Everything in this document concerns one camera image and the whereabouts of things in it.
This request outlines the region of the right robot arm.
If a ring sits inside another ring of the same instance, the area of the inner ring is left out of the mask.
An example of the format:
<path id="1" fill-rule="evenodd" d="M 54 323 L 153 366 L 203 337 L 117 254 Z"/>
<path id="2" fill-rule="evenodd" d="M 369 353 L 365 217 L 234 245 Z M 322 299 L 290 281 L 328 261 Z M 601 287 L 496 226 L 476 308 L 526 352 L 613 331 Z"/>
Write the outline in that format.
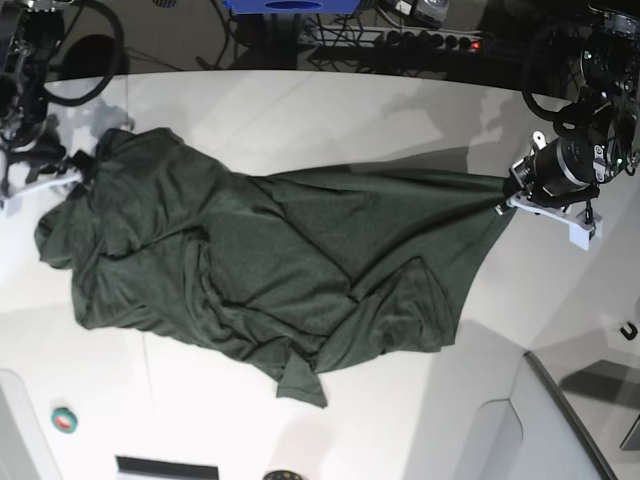
<path id="1" fill-rule="evenodd" d="M 64 11 L 91 10 L 110 25 L 114 47 L 106 71 L 88 93 L 60 97 L 46 88 L 52 61 L 72 26 Z M 1 3 L 1 207 L 43 189 L 89 185 L 94 161 L 69 155 L 48 128 L 51 104 L 80 107 L 98 97 L 116 76 L 124 57 L 124 30 L 101 1 L 3 1 Z"/>

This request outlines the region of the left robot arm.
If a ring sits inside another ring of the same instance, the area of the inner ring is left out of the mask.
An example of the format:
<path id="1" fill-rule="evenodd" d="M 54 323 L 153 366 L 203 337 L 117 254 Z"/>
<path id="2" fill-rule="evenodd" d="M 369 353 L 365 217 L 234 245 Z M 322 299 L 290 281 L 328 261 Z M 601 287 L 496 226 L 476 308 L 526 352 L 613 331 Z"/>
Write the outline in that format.
<path id="1" fill-rule="evenodd" d="M 532 206 L 559 217 L 576 203 L 587 206 L 585 223 L 593 226 L 592 202 L 601 186 L 621 173 L 639 169 L 639 4 L 590 1 L 587 12 L 545 22 L 529 43 L 521 75 L 523 100 L 536 117 L 552 124 L 556 137 L 514 163 L 496 211 Z M 553 40 L 557 51 L 579 65 L 583 82 L 575 101 L 559 110 L 542 107 L 533 96 L 533 59 Z"/>

